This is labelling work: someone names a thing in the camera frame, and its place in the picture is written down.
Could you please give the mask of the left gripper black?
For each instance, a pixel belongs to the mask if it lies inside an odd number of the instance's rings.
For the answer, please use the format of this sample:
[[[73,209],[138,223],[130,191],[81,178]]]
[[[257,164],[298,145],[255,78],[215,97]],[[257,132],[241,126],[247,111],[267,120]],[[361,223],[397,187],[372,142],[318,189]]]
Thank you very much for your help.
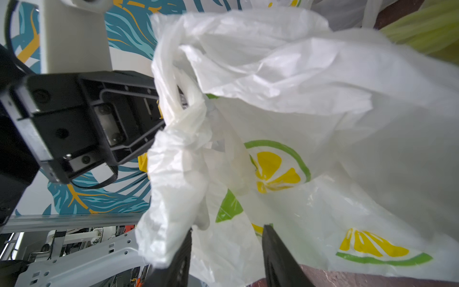
[[[50,181],[69,184],[147,152],[164,128],[151,77],[133,71],[28,75],[1,105]]]

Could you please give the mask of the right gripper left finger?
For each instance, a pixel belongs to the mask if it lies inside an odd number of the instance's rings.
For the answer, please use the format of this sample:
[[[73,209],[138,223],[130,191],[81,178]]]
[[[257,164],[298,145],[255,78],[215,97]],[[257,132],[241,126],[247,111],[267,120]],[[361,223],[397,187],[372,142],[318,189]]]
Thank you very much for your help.
[[[172,263],[165,269],[153,269],[147,276],[144,287],[187,287],[192,250],[192,229],[188,231],[182,245],[175,253]]]

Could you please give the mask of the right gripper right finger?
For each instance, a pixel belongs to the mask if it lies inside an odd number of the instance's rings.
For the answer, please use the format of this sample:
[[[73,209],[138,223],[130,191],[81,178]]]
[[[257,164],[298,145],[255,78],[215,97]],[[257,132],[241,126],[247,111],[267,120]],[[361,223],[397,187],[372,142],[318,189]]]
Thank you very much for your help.
[[[262,251],[268,287],[314,286],[270,225],[263,229]]]

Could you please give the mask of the white lemon print bag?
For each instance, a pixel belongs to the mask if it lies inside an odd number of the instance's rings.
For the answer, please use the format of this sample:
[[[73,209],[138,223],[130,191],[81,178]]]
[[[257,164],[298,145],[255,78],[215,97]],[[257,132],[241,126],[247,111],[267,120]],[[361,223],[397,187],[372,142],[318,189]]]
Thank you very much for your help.
[[[372,29],[280,7],[151,16],[166,127],[148,151],[138,252],[190,272],[264,276],[271,226],[297,263],[459,279],[459,68]]]

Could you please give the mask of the green avocado print plastic bag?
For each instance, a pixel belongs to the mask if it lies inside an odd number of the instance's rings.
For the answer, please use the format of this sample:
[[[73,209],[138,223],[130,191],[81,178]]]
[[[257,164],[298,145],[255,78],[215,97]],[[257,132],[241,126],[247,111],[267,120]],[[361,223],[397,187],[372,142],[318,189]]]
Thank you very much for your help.
[[[459,2],[424,1],[421,8],[382,28],[393,43],[459,64]]]

